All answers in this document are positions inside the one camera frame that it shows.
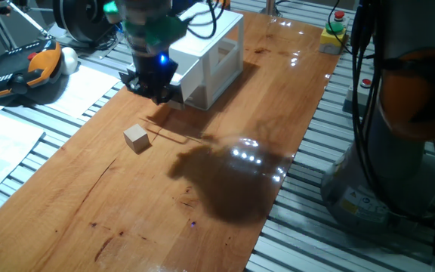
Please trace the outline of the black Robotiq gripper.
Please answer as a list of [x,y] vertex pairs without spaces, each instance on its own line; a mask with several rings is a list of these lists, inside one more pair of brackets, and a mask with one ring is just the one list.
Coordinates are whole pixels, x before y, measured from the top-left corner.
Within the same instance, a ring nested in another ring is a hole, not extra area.
[[169,57],[168,52],[151,57],[132,57],[134,68],[119,74],[128,91],[149,99],[154,94],[153,102],[156,105],[167,104],[170,101],[179,104],[184,102],[181,87],[169,85],[178,64]]

